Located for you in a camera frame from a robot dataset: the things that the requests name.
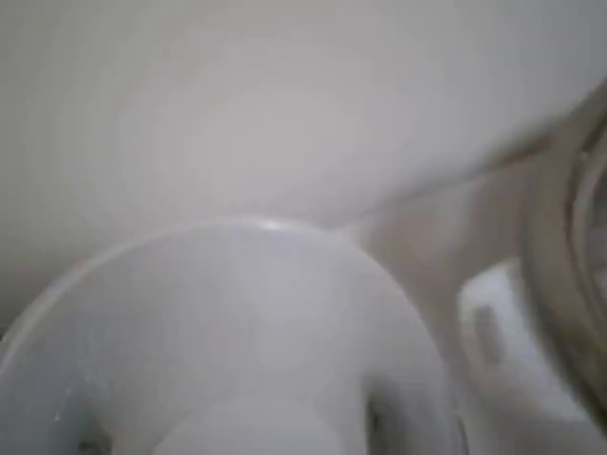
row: white surface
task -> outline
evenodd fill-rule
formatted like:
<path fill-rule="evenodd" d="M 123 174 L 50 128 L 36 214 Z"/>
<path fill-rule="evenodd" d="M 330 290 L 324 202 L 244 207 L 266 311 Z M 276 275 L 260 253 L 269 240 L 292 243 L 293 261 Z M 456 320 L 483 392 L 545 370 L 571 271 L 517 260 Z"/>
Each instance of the white surface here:
<path fill-rule="evenodd" d="M 120 246 L 49 289 L 0 350 L 2 454 L 73 453 L 103 428 L 113 455 L 362 455 L 367 407 L 391 452 L 461 453 L 414 307 L 309 227 L 217 222 Z"/>
<path fill-rule="evenodd" d="M 3 0 L 0 317 L 94 251 L 331 226 L 478 168 L 607 73 L 604 0 Z"/>
<path fill-rule="evenodd" d="M 596 455 L 607 450 L 596 428 L 510 412 L 484 398 L 471 384 L 460 348 L 457 296 L 468 279 L 517 255 L 521 202 L 533 164 L 394 204 L 343 233 L 393 274 L 431 328 L 460 388 L 472 455 Z"/>

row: translucent plastic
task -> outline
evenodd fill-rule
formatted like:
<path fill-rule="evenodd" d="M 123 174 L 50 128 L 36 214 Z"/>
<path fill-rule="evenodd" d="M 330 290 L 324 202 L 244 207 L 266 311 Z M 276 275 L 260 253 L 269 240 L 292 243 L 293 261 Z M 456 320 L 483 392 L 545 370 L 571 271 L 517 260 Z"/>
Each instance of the translucent plastic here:
<path fill-rule="evenodd" d="M 307 227 L 222 222 L 122 246 L 48 289 L 0 355 L 2 454 L 460 448 L 414 308 Z"/>

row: white plastic object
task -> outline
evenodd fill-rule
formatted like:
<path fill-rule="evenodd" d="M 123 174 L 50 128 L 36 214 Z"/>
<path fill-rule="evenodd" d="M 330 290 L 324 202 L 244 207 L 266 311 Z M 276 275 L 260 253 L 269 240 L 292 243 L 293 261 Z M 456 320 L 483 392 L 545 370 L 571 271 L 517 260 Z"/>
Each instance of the white plastic object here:
<path fill-rule="evenodd" d="M 504 405 L 562 421 L 587 417 L 552 367 L 526 311 L 519 262 L 510 259 L 468 281 L 459 318 L 470 371 Z"/>
<path fill-rule="evenodd" d="M 121 246 L 52 285 L 0 345 L 3 454 L 447 455 L 458 430 L 398 285 L 293 224 Z"/>

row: white wall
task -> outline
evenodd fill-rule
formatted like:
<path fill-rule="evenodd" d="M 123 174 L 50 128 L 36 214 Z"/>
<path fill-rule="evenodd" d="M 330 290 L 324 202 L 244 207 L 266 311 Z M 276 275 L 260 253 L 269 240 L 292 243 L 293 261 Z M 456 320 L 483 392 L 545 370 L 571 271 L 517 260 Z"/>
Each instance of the white wall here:
<path fill-rule="evenodd" d="M 143 230 L 336 224 L 469 171 L 606 44 L 604 0 L 3 0 L 0 316 Z"/>

